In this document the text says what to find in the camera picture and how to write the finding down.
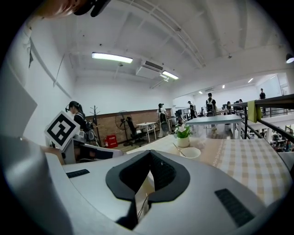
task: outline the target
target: checkered tablecloth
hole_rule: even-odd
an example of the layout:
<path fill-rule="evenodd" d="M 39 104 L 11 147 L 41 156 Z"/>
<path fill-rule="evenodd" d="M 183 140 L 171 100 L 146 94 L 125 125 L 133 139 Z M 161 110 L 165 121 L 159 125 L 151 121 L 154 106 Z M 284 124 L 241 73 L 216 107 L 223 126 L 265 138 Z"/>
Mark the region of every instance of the checkered tablecloth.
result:
<path fill-rule="evenodd" d="M 158 150 L 180 155 L 172 135 L 129 151 Z M 292 184 L 286 165 L 265 139 L 218 140 L 190 137 L 190 146 L 201 150 L 201 161 L 219 168 L 252 190 L 266 206 L 283 198 Z"/>

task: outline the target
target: white pot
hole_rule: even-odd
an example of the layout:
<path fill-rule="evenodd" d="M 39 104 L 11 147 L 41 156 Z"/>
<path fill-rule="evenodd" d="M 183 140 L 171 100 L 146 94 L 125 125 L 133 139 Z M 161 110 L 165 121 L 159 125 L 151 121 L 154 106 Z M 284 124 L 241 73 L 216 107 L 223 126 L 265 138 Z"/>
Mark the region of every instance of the white pot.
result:
<path fill-rule="evenodd" d="M 190 145 L 189 137 L 186 138 L 178 138 L 178 147 L 186 148 Z"/>

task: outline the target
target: standing fan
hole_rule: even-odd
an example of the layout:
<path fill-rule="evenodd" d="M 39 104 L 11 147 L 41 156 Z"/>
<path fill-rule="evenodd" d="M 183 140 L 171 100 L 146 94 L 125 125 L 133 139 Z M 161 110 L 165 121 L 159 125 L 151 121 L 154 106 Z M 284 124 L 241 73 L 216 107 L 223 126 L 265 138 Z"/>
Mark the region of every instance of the standing fan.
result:
<path fill-rule="evenodd" d="M 129 125 L 127 125 L 127 117 L 132 118 L 132 116 L 127 111 L 120 111 L 115 116 L 115 124 L 120 130 L 124 130 L 125 137 L 127 139 L 127 142 L 124 143 L 124 146 L 133 146 L 132 142 L 129 142 L 128 135 L 127 135 L 127 129 L 130 128 Z"/>

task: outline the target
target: green towel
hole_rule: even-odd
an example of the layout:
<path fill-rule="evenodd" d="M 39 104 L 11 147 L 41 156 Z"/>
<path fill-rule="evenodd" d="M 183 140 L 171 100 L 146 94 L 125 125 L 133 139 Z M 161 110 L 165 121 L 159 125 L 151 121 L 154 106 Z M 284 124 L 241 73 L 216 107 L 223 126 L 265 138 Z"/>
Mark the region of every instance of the green towel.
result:
<path fill-rule="evenodd" d="M 248 120 L 257 123 L 258 119 L 261 119 L 260 107 L 255 107 L 255 101 L 248 101 Z"/>

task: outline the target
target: red box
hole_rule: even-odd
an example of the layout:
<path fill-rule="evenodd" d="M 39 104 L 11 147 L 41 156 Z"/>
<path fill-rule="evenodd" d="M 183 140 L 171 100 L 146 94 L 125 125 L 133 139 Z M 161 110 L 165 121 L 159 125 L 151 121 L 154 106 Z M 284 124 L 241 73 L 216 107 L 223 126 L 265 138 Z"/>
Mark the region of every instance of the red box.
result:
<path fill-rule="evenodd" d="M 108 146 L 107 146 L 108 149 L 112 149 L 112 148 L 115 148 L 118 146 L 118 142 L 117 142 L 116 136 L 114 134 L 108 135 L 106 137 L 106 142 L 108 144 Z"/>

